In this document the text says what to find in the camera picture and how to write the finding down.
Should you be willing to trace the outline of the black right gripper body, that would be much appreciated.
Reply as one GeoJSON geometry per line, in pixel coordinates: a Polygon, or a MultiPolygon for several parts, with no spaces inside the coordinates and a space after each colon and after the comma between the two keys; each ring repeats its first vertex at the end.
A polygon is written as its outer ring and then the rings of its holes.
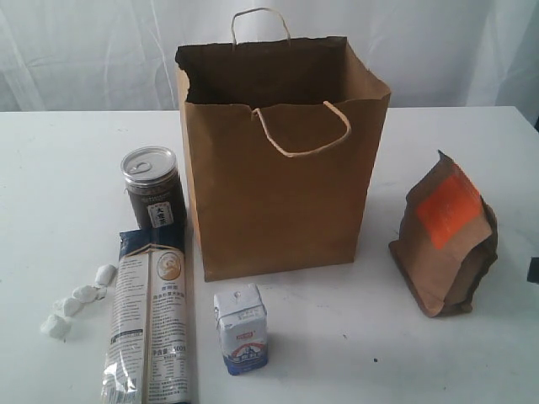
{"type": "Polygon", "coordinates": [[[531,260],[526,280],[529,283],[539,283],[539,260],[531,260]]]}

